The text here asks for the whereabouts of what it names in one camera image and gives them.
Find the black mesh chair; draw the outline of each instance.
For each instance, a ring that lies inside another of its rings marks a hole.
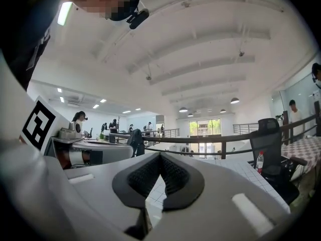
[[[299,164],[305,166],[307,162],[296,157],[290,159],[282,157],[282,134],[276,119],[265,118],[258,123],[259,129],[250,133],[253,167],[256,167],[257,157],[262,151],[264,157],[262,177],[287,204],[290,204],[299,196],[299,190],[291,183],[291,177]]]

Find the white tiled table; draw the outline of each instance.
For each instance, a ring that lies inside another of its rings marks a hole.
[[[262,188],[266,193],[274,197],[274,199],[278,201],[287,212],[290,213],[290,208],[286,204],[286,202],[282,199],[282,197],[246,161],[238,160],[238,159],[229,159],[229,160],[199,159],[199,160],[202,162],[207,162],[218,166],[222,166],[239,173],[242,177],[248,179],[258,187]],[[158,180],[156,181],[154,188],[152,189],[148,198],[146,199],[147,203],[155,206],[160,210],[159,212],[156,212],[156,214],[158,214],[157,217],[159,217],[159,215],[161,217],[161,214],[162,214],[161,210],[163,209],[163,201],[165,198],[166,198],[165,182],[161,177],[159,177]]]

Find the chair headrest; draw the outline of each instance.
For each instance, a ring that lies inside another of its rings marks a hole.
[[[259,134],[271,134],[279,132],[280,125],[274,118],[263,118],[258,121],[259,123]]]

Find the water bottle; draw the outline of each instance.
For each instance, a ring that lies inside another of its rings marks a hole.
[[[263,168],[263,162],[264,162],[264,158],[263,158],[263,152],[261,151],[257,160],[256,160],[256,170],[258,173],[262,173],[262,168]]]

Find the table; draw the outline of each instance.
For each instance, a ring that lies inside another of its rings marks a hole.
[[[241,159],[225,159],[225,160],[213,160],[213,159],[198,159],[202,162],[215,164],[221,167],[231,169],[239,173],[242,177],[251,181],[257,185],[269,195],[271,195],[281,206],[290,213],[290,207],[283,200],[283,198],[274,190],[274,188],[246,161]]]
[[[308,172],[321,160],[321,137],[300,139],[290,145],[282,146],[281,154],[287,158],[294,156],[307,161],[304,172]]]

